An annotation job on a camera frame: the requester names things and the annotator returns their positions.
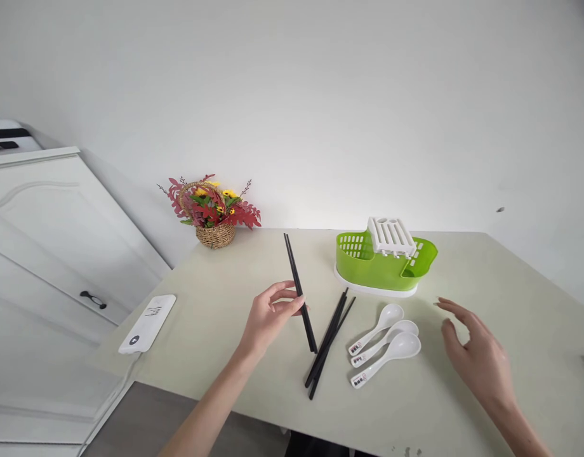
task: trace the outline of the right hand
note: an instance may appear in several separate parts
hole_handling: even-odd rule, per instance
[[[508,355],[493,333],[473,312],[446,298],[435,303],[468,327],[470,341],[461,345],[450,319],[442,323],[444,347],[453,367],[485,409],[516,405]]]
[[[298,296],[294,281],[276,282],[254,298],[239,348],[249,354],[263,356],[288,319],[301,315],[305,296]]]

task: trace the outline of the white wall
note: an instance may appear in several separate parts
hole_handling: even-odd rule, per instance
[[[266,227],[486,231],[584,303],[584,1],[2,0],[0,117],[172,264],[155,183],[218,173]]]

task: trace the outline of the green utensil holder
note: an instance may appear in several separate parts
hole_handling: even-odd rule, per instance
[[[335,275],[356,291],[405,297],[415,293],[417,284],[430,270],[438,249],[424,238],[413,237],[414,255],[396,258],[375,253],[371,234],[342,233],[336,237]]]

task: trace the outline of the flower basket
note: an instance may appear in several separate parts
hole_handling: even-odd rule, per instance
[[[213,190],[224,201],[224,195],[222,194],[222,192],[220,192],[220,189],[218,189],[218,187],[214,186],[213,184],[204,181],[188,183],[184,187],[182,187],[180,195],[178,196],[178,203],[180,203],[182,210],[189,218],[192,218],[192,214],[190,212],[190,209],[184,203],[185,200],[184,195],[190,188],[198,185]],[[199,239],[199,241],[201,241],[201,244],[203,246],[207,246],[210,249],[224,248],[225,246],[228,246],[235,237],[235,226],[229,223],[221,223],[216,225],[215,227],[210,228],[196,227],[196,229],[197,238]]]
[[[235,226],[231,224],[220,224],[212,228],[196,227],[196,229],[197,238],[201,244],[210,249],[224,248],[235,237]]]
[[[218,249],[228,246],[235,238],[235,225],[244,224],[252,229],[260,227],[260,211],[243,199],[246,188],[237,195],[233,190],[220,191],[220,183],[208,181],[214,175],[206,175],[202,180],[187,183],[169,178],[172,186],[169,192],[159,188],[171,200],[171,206],[183,224],[195,226],[201,244]]]

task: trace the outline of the white power bank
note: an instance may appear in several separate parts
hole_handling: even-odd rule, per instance
[[[134,352],[148,351],[155,338],[157,338],[159,330],[161,330],[175,302],[175,295],[153,297],[125,340],[123,340],[123,344],[119,347],[119,353],[133,354]]]

